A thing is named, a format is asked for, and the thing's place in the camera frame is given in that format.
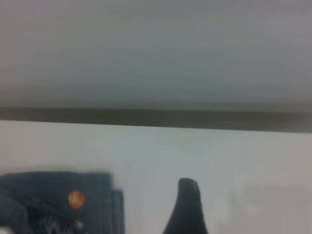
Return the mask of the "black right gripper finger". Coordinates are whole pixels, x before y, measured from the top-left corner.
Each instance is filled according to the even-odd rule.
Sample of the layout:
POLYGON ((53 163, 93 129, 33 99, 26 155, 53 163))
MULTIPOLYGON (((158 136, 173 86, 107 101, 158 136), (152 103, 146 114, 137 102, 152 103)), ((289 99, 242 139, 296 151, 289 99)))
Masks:
POLYGON ((178 181, 177 198, 164 234, 207 234, 201 195, 197 182, 191 178, 178 181))

